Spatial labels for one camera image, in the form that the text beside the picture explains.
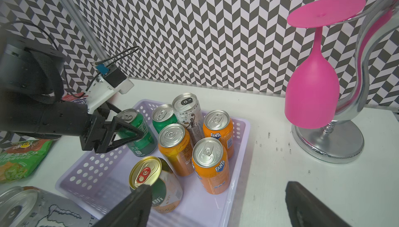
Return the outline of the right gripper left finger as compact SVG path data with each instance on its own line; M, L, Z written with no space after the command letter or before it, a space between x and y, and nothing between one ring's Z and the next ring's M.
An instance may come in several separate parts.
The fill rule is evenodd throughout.
M139 186L93 227L146 227L151 207L151 187Z

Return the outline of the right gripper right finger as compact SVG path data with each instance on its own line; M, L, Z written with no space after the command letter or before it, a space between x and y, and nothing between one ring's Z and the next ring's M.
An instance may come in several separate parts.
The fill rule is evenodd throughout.
M299 182L288 182L285 193L288 215L293 227L349 226Z

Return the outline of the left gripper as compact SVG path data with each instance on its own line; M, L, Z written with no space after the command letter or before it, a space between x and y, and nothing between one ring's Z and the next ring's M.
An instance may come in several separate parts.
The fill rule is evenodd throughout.
M88 115L86 129L80 136L83 151L95 150L96 154L104 154L144 137L142 130L111 114L121 111L114 104L104 102Z

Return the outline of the lilac plastic basket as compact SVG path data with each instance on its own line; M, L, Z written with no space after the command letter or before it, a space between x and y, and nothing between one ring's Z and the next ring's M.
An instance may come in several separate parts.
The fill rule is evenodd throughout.
M180 177L183 197L172 212L160 214L151 211L150 227L225 227L229 222L232 203L239 181L241 166L250 132L250 123L239 117L238 109L227 102L199 98L204 114L211 110L225 110L233 120L235 153L229 160L231 182L221 194L206 192L197 175ZM120 147L106 154L85 152L80 148L61 152L61 175L55 188L68 199L100 219L127 197L129 174L139 157L127 147Z

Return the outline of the silver tall can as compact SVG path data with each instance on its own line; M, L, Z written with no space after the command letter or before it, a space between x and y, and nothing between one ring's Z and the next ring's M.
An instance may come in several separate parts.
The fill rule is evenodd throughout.
M92 227L97 221L70 199L34 186L1 193L2 227Z

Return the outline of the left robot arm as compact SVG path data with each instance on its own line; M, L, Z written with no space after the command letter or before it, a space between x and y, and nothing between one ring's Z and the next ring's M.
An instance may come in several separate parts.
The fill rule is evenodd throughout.
M88 85L86 103L65 101L69 85L67 57L52 37L49 44L16 35L11 23L1 25L1 130L39 139L77 136L82 150L108 153L144 137L144 132L109 112L116 93L133 86L116 62L138 51L134 46L97 61L98 73Z

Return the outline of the green gold-top can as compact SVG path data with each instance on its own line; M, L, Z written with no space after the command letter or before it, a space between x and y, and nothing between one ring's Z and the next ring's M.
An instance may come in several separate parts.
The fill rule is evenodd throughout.
M175 210L183 197L183 188L169 164L155 156L138 161L129 175L132 191L141 185L149 185L152 190L152 208L158 213Z

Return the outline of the red candy bag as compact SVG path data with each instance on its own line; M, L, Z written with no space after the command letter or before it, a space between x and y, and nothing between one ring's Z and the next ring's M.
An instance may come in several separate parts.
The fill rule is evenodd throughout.
M67 102L74 102L74 103L78 103L78 104L86 104L87 98L88 98L88 95L86 95L84 92L81 92L78 94L67 94L62 98L62 100L67 101Z

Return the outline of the orange Fanta can middle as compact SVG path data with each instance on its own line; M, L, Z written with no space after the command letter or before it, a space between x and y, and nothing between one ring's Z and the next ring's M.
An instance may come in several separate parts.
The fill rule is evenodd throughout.
M159 133L160 152L169 161L177 175L185 177L194 172L193 146L188 130L180 124L170 124Z

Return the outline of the orange fanta can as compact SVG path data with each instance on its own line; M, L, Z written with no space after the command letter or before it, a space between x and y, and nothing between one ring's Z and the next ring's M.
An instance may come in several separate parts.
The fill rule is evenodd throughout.
M228 189L229 159L219 140L212 137L199 140L193 149L192 165L208 193L218 195Z
M226 111L210 111L204 118L203 131L205 137L212 137L221 142L229 159L234 156L233 122Z
M177 175L185 177L194 172L193 146L188 130L180 124L170 124L159 133L160 152L169 161Z

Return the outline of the white patterned can back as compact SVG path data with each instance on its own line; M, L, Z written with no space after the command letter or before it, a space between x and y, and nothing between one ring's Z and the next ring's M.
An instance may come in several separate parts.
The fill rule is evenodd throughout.
M183 93L172 102L174 114L178 123L183 125L190 134L192 145L204 138L204 117L197 96L193 93Z

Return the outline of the green snack bag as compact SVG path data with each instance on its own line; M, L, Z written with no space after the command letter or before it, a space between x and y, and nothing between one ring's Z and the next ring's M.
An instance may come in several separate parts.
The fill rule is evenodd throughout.
M53 140L15 142L1 154L1 183L27 178L47 156Z

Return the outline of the orange Fanta can right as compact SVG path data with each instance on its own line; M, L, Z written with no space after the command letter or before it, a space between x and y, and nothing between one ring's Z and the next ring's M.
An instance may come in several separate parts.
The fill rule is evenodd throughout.
M218 195L228 189L229 159L219 140L212 137L199 140L193 149L192 165L208 193Z

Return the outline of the orange Fanta can back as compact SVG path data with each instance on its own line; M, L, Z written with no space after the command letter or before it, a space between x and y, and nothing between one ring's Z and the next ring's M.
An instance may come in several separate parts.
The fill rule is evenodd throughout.
M212 137L221 142L229 159L234 156L233 122L226 111L210 111L204 118L203 131L205 137Z

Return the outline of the pink wine glass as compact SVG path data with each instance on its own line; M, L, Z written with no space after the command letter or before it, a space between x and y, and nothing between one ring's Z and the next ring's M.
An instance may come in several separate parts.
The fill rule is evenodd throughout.
M321 52L323 27L354 17L366 0L319 0L294 10L287 18L296 28L315 28L308 58L292 74L285 97L285 116L294 125L317 129L330 123L340 95L337 73Z

